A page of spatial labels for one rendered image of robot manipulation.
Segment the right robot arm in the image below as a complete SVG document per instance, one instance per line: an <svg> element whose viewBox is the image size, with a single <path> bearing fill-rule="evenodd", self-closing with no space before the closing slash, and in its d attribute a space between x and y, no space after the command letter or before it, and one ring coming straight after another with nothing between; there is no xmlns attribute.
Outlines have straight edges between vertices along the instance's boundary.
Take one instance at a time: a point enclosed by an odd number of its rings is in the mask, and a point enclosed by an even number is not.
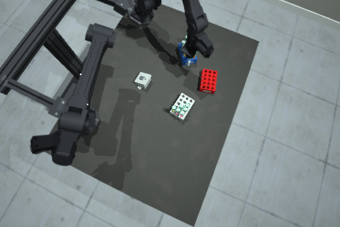
<svg viewBox="0 0 340 227"><path fill-rule="evenodd" d="M59 116L58 130L54 134L32 136L30 141L32 153L38 154L53 148L52 161L55 164L61 166L72 164L77 140L84 134L89 135L91 120L96 114L90 109L90 100L104 52L107 48L113 48L114 45L117 32L113 30L113 28L97 23L89 24L85 40L92 41L91 46L75 90L68 99L63 113Z"/></svg>

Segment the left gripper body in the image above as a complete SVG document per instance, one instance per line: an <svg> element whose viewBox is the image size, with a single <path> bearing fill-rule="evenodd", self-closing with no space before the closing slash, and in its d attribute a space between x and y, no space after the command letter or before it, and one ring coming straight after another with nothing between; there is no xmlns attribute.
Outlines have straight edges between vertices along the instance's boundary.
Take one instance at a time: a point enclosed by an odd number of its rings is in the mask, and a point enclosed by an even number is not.
<svg viewBox="0 0 340 227"><path fill-rule="evenodd" d="M195 44L192 45L192 44L189 44L189 43L186 41L186 43L185 43L185 44L183 45L183 47L181 48L180 52L182 52L182 53L188 55L188 57L192 58L192 57L194 57L194 54L192 54L192 53L190 53L190 52L188 51L189 45L194 46Z"/></svg>

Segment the white tube rack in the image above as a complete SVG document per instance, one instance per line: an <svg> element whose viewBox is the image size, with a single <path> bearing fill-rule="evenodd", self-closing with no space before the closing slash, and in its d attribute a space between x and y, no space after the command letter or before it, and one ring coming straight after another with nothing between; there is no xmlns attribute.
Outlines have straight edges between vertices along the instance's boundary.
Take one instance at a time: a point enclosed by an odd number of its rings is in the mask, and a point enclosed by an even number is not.
<svg viewBox="0 0 340 227"><path fill-rule="evenodd" d="M185 107L185 104L188 103L190 106L187 109L186 113L183 115L183 117L180 117L180 112L177 115L176 112L172 112L172 109L170 111L170 114L175 116L177 119L183 121L185 116L187 115L187 113L189 112L189 110L191 109L191 106L193 105L195 101L193 99L191 99L190 97L186 96L185 94L181 93L181 95L179 96L178 100L175 102L175 106L176 108L179 108L180 104L183 104L183 107Z"/></svg>

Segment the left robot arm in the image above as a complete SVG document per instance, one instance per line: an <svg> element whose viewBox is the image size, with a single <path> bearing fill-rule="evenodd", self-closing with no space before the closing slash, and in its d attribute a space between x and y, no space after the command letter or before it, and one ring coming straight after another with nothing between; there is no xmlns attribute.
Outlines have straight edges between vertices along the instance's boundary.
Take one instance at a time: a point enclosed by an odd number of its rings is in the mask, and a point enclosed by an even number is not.
<svg viewBox="0 0 340 227"><path fill-rule="evenodd" d="M209 22L206 13L200 5L199 0L182 0L187 22L187 42L188 51L195 54L199 51L203 57L209 58L214 50L213 43L204 32ZM137 0L137 4L131 11L130 15L136 20L143 23L152 9L157 10L161 5L161 0ZM199 17L197 17L199 16ZM204 29L204 30L203 30ZM201 32L200 32L201 31Z"/></svg>

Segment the red lego-style plate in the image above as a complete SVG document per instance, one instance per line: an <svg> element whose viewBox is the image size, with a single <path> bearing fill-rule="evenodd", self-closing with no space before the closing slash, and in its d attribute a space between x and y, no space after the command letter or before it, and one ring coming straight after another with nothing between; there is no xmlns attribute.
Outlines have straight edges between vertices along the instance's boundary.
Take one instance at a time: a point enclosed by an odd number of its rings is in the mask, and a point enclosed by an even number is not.
<svg viewBox="0 0 340 227"><path fill-rule="evenodd" d="M216 81L217 81L217 71L203 69L199 92L214 94L215 89L216 89Z"/></svg>

